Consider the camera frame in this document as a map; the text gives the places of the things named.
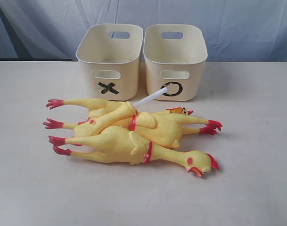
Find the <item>table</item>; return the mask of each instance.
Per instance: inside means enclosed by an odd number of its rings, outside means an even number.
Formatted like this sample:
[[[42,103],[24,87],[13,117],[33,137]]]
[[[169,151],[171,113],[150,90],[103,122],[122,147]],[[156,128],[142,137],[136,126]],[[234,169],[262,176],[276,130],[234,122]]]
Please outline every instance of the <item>table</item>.
[[[72,132],[42,123],[83,121],[87,111],[45,105],[88,97],[78,67],[0,62],[0,225],[287,226],[287,63],[206,63],[196,98],[139,109],[184,106],[223,124],[216,136],[181,141],[181,151],[218,161],[220,171],[204,179],[164,161],[131,166],[55,154],[48,135]],[[131,102],[147,95],[141,78]]]

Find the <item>white stick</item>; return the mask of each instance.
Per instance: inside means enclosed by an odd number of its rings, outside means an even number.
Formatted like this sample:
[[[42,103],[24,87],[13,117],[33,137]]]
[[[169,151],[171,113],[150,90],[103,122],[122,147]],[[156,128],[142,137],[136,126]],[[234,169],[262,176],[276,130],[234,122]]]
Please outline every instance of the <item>white stick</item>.
[[[134,108],[137,108],[139,105],[142,105],[142,104],[145,104],[146,102],[152,100],[152,99],[155,99],[157,96],[167,92],[167,87],[164,87],[163,89],[161,90],[158,90],[156,93],[153,93],[149,96],[147,96],[146,98],[143,98],[142,100],[138,101],[138,102],[135,102],[133,105]]]

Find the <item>storage bin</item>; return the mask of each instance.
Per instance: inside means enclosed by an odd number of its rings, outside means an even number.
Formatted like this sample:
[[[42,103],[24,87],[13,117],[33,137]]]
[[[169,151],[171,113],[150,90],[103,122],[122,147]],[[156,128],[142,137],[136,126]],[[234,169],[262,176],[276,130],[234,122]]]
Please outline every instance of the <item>storage bin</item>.
[[[148,94],[167,87],[158,100],[187,101],[195,97],[207,59],[202,32],[187,24],[156,24],[147,28],[144,58]]]
[[[88,30],[76,57],[92,97],[125,101],[138,90],[143,30],[132,24],[99,24]]]

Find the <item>x symbol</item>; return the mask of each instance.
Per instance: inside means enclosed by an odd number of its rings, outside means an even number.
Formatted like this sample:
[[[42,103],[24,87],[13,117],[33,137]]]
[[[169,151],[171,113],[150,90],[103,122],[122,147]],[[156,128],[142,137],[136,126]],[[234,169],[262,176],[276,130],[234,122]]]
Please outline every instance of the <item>x symbol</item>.
[[[112,87],[115,86],[114,83],[110,82],[108,85],[105,85],[104,83],[99,82],[98,85],[103,87],[104,89],[101,91],[101,94],[105,94],[106,92],[110,91],[114,94],[118,94],[119,92],[116,89],[113,89]]]

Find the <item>fabric backdrop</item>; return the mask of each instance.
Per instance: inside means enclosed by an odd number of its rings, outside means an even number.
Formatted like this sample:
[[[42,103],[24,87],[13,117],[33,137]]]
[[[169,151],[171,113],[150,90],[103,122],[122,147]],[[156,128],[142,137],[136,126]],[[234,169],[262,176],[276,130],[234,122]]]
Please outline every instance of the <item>fabric backdrop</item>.
[[[191,24],[208,61],[287,61],[287,0],[0,0],[33,58],[71,58],[96,24]],[[0,57],[16,57],[0,20]]]

